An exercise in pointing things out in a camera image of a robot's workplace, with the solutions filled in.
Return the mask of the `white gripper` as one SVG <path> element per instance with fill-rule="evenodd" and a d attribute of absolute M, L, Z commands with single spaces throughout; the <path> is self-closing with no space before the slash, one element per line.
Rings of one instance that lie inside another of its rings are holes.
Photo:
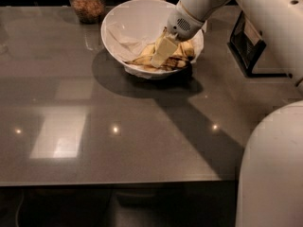
<path fill-rule="evenodd" d="M 151 58 L 151 65 L 155 68 L 160 67 L 177 50 L 177 42 L 193 38 L 210 15 L 229 1 L 179 0 L 167 21 L 167 32 L 170 37 L 162 38 Z"/>

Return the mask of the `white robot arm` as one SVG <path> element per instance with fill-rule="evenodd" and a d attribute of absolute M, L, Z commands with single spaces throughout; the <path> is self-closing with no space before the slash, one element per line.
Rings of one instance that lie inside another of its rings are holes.
<path fill-rule="evenodd" d="M 151 64 L 158 67 L 227 0 L 179 0 Z M 302 0 L 236 0 L 297 89 L 303 80 Z M 303 101 L 265 116 L 244 149 L 235 227 L 303 227 Z"/>

